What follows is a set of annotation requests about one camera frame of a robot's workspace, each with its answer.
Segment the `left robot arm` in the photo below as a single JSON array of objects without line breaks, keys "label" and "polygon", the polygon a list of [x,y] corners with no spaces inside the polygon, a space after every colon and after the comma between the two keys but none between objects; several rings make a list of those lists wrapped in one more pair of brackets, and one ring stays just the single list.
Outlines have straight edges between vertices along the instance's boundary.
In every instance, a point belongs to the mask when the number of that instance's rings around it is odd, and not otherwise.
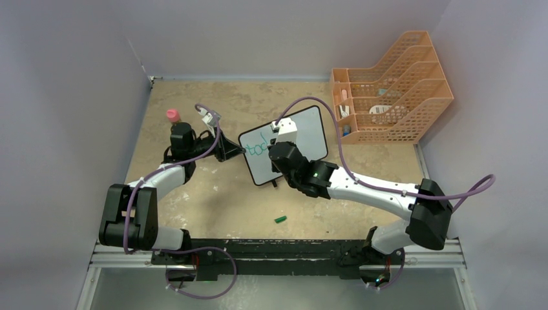
[{"label": "left robot arm", "polygon": [[191,179],[197,160],[214,156],[224,162],[245,150],[227,139],[222,131],[213,129],[196,134],[188,123],[171,127],[170,143],[155,173],[129,184],[109,187],[98,235],[102,245],[128,251],[166,250],[176,264],[185,264],[192,258],[189,232],[162,227],[158,202]]}]

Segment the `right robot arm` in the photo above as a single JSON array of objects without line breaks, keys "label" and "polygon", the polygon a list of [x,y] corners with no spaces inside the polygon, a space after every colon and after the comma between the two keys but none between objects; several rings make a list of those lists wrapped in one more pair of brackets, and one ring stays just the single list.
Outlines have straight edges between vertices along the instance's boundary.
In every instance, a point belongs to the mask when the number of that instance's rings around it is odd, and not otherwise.
[{"label": "right robot arm", "polygon": [[352,174],[334,163],[308,160],[291,142],[274,144],[268,156],[288,185],[308,197],[362,203],[399,217],[370,229],[363,245],[369,262],[380,262],[408,245],[444,248],[453,207],[436,182],[424,178],[419,185],[394,183]]}]

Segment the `white whiteboard with black frame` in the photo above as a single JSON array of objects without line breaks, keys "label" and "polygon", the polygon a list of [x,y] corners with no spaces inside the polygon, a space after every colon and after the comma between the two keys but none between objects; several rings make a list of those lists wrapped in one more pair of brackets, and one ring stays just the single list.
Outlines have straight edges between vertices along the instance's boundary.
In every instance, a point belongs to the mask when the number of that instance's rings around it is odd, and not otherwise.
[{"label": "white whiteboard with black frame", "polygon": [[[309,160],[321,160],[327,157],[328,148],[320,109],[317,105],[299,110],[288,117],[296,123],[297,139],[295,144]],[[273,172],[268,156],[268,145],[277,137],[271,123],[247,130],[238,136],[240,146],[245,149],[244,158],[251,179],[256,186],[269,183],[282,174]]]}]

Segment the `green marker cap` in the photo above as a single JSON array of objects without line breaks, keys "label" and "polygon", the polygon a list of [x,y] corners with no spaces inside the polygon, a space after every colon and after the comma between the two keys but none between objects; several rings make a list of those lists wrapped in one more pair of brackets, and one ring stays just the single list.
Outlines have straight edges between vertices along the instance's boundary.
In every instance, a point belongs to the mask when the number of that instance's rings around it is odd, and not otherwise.
[{"label": "green marker cap", "polygon": [[287,219],[286,216],[281,216],[279,218],[274,219],[274,222],[275,223],[281,223],[281,222],[284,222],[286,219]]}]

